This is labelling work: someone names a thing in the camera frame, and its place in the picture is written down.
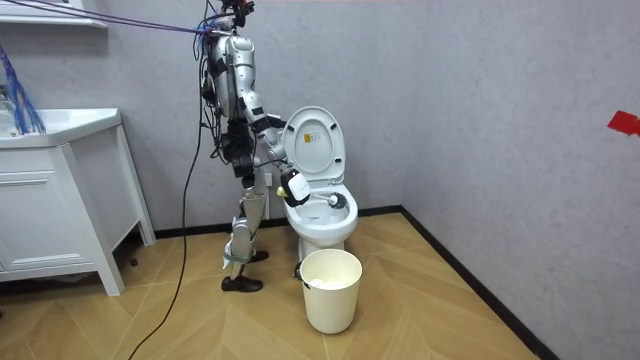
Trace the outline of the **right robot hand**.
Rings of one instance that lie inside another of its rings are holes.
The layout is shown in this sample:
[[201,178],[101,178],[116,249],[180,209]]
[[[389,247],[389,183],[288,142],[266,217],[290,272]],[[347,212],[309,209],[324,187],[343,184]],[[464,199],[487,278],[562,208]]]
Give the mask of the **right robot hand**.
[[291,169],[280,176],[278,195],[284,199],[289,207],[295,208],[309,200],[311,188],[301,172]]

